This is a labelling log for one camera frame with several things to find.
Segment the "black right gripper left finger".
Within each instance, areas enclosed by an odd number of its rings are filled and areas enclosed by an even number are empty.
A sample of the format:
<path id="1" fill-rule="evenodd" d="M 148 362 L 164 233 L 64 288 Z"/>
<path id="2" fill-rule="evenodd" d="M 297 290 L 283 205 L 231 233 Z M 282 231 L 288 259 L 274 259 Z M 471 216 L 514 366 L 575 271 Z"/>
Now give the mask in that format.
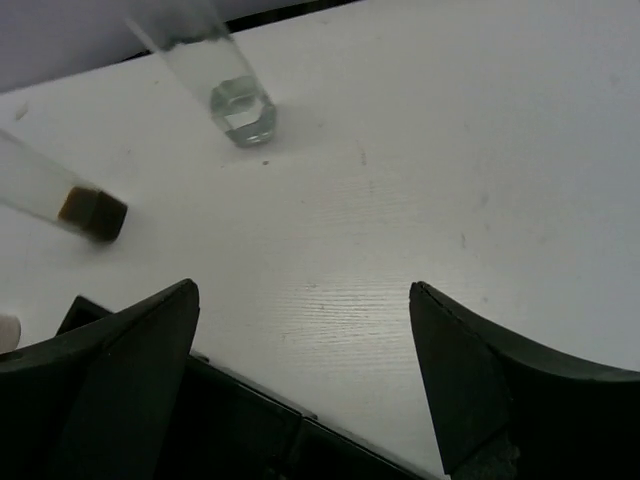
<path id="1" fill-rule="evenodd" d="M 2 478 L 152 478 L 199 311 L 185 279 L 3 354 Z"/>

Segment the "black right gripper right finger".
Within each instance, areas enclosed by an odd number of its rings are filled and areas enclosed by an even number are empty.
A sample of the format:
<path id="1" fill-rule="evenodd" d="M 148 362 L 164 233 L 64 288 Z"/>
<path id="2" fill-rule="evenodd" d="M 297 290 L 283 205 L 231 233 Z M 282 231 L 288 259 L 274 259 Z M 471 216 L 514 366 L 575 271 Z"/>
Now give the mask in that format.
<path id="1" fill-rule="evenodd" d="M 537 343 L 424 282 L 409 310 L 449 477 L 638 477 L 637 372 Z"/>

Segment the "glass bottle with dark sauce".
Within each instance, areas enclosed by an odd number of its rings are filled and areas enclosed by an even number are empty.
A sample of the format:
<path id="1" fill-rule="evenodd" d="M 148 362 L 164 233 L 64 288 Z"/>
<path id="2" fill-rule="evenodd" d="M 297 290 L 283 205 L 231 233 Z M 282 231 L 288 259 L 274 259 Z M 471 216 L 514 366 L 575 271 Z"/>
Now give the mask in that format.
<path id="1" fill-rule="evenodd" d="M 103 244 L 118 238 L 128 212 L 126 203 L 6 131 L 1 203 Z"/>

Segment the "clear glass oil bottle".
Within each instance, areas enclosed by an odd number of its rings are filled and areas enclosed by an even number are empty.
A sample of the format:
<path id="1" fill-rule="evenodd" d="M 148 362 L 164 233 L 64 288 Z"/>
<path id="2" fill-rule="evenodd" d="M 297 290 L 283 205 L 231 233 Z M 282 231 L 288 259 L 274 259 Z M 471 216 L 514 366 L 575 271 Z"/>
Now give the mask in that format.
<path id="1" fill-rule="evenodd" d="M 124 18 L 232 143 L 273 138 L 276 106 L 212 1 L 127 1 Z"/>

